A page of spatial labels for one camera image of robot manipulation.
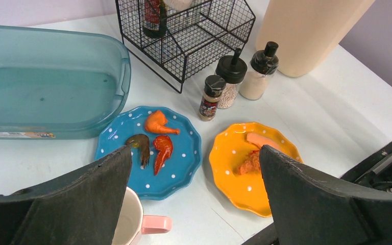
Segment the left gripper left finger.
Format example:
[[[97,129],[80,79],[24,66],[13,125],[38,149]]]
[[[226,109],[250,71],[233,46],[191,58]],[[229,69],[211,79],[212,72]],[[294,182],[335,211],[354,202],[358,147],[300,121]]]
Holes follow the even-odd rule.
[[[0,195],[0,244],[111,244],[132,168],[129,146]]]

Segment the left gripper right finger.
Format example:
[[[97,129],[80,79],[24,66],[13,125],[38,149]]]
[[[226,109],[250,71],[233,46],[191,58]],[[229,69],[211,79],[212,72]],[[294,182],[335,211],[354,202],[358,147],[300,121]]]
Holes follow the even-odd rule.
[[[270,146],[260,151],[280,244],[392,244],[392,193],[299,163]]]

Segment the white powder dispenser bottle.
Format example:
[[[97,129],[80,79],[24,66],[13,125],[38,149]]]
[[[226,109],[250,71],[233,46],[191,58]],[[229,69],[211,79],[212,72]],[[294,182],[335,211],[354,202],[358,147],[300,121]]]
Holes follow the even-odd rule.
[[[249,100],[258,100],[262,97],[279,66],[279,59],[276,56],[278,47],[278,43],[269,41],[264,50],[253,54],[239,89],[241,96]]]

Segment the small spice jar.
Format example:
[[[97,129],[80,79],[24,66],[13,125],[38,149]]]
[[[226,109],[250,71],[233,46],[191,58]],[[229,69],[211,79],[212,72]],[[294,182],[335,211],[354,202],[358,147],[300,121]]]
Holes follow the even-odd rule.
[[[210,121],[215,117],[226,81],[218,75],[209,75],[205,79],[203,97],[199,107],[199,118],[202,121]]]

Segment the white-bead shaker jar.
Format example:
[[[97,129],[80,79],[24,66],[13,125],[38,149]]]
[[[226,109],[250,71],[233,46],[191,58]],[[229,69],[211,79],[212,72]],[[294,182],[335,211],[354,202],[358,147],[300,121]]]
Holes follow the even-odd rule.
[[[226,81],[219,99],[219,109],[228,109],[233,105],[248,70],[247,64],[240,58],[241,51],[242,49],[238,47],[233,55],[225,55],[218,61],[215,74]]]

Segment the brown sauce bottle black cap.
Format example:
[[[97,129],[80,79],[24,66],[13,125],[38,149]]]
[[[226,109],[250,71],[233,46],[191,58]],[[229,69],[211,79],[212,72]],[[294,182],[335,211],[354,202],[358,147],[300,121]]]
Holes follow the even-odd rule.
[[[166,33],[166,5],[160,0],[144,1],[143,32],[149,38],[159,39]]]

